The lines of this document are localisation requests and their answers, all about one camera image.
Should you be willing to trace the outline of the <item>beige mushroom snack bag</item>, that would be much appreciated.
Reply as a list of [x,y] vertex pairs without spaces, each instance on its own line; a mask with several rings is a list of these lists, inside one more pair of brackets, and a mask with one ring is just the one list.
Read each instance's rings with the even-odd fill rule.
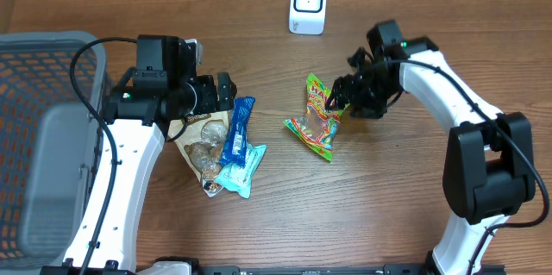
[[208,197],[215,196],[223,188],[215,179],[222,170],[219,160],[227,140],[230,118],[230,111],[188,116],[171,121],[168,130],[168,136],[174,138],[185,128],[174,142]]

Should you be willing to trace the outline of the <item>green gummy candy bag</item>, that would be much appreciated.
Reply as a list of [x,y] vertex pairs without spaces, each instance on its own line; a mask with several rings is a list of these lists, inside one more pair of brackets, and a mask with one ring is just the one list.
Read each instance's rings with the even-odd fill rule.
[[327,161],[333,159],[332,142],[341,125],[342,110],[326,110],[325,103],[331,89],[311,73],[306,81],[305,116],[289,118],[283,124],[307,147]]

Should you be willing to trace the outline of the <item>blue cookie packet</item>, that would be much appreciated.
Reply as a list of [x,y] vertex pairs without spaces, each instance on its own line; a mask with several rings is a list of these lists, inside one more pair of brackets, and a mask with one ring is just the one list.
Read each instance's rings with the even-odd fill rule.
[[230,163],[244,167],[247,152],[248,121],[253,111],[254,97],[238,97],[232,110],[229,132],[221,152],[219,164],[226,166]]

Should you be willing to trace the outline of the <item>teal snack packet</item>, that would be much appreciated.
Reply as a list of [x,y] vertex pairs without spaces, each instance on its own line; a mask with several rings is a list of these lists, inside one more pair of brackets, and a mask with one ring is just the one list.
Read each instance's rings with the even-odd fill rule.
[[247,144],[245,166],[236,163],[226,165],[218,174],[215,183],[228,191],[237,192],[242,198],[249,199],[254,174],[267,150],[266,145]]

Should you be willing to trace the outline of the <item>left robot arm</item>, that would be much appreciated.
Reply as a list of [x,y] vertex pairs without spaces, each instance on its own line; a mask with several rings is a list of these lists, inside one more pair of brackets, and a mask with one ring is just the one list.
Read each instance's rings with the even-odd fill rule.
[[237,93],[226,72],[197,74],[203,47],[196,39],[142,34],[133,39],[136,64],[101,108],[75,94],[103,131],[102,154],[78,231],[58,266],[43,274],[133,274],[137,232],[156,160],[171,122],[227,111]]

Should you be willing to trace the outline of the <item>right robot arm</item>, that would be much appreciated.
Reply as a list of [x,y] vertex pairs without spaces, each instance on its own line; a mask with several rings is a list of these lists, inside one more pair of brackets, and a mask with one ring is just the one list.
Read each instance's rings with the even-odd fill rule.
[[509,220],[536,192],[547,192],[534,167],[529,120],[487,103],[455,74],[432,40],[406,39],[394,20],[375,24],[367,42],[368,48],[348,58],[355,72],[336,79],[326,108],[349,107],[353,117],[380,119],[409,93],[448,136],[442,189],[451,216],[415,273],[503,273],[481,264],[494,235],[502,228],[536,226],[549,213],[545,206],[534,221]]

